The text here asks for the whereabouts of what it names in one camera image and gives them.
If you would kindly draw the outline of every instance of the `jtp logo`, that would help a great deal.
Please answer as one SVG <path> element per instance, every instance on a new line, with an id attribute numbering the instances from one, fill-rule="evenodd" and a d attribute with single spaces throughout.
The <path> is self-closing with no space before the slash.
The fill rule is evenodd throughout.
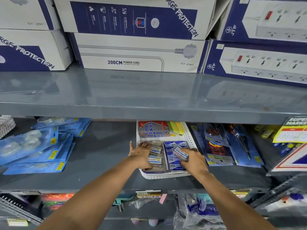
<path id="1" fill-rule="evenodd" d="M 237 26 L 236 25 L 233 25 L 233 27 L 227 27 L 226 28 L 226 33 L 230 33 L 230 34 L 232 34 L 232 35 L 234 35 L 235 34 L 235 31 L 236 31 L 236 28 L 237 28 Z"/>
<path id="2" fill-rule="evenodd" d="M 136 18 L 136 26 L 140 28 L 145 28 L 145 19 L 144 18 Z"/>
<path id="3" fill-rule="evenodd" d="M 207 65 L 207 68 L 212 69 L 212 71 L 214 71 L 215 63 Z"/>

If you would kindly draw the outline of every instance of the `surge protection box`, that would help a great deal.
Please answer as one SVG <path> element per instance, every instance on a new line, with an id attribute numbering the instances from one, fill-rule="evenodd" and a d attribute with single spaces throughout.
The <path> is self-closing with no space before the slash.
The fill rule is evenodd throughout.
<path id="1" fill-rule="evenodd" d="M 70 33 L 82 68 L 199 73 L 208 40 Z"/>
<path id="2" fill-rule="evenodd" d="M 307 46 L 307 0 L 231 0 L 216 32 L 224 41 Z"/>
<path id="3" fill-rule="evenodd" d="M 0 72 L 65 70 L 72 62 L 63 32 L 0 29 Z"/>
<path id="4" fill-rule="evenodd" d="M 66 32 L 200 40 L 211 30 L 216 5 L 216 0 L 54 1 Z"/>
<path id="5" fill-rule="evenodd" d="M 307 87 L 307 50 L 211 39 L 203 72 Z"/>
<path id="6" fill-rule="evenodd" d="M 0 19 L 0 29 L 60 29 L 52 0 L 0 0 Z"/>

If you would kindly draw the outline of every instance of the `yellow price label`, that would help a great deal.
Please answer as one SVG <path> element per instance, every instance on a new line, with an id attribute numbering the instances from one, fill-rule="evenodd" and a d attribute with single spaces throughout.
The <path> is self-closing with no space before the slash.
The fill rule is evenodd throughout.
<path id="1" fill-rule="evenodd" d="M 82 136 L 83 133 L 84 133 L 84 130 L 82 130 L 78 136 Z"/>
<path id="2" fill-rule="evenodd" d="M 260 157 L 255 156 L 255 159 L 256 159 L 256 161 L 257 161 L 258 163 L 261 163 Z"/>
<path id="3" fill-rule="evenodd" d="M 55 144 L 56 143 L 56 137 L 52 138 L 51 139 L 51 145 Z"/>
<path id="4" fill-rule="evenodd" d="M 58 150 L 54 150 L 54 151 L 52 152 L 51 156 L 48 158 L 48 160 L 54 159 L 54 157 L 56 156 L 57 152 L 58 152 Z"/>
<path id="5" fill-rule="evenodd" d="M 58 166 L 58 168 L 56 169 L 56 171 L 61 170 L 61 169 L 63 168 L 64 164 L 65 164 L 65 162 L 59 163 L 59 166 Z"/>

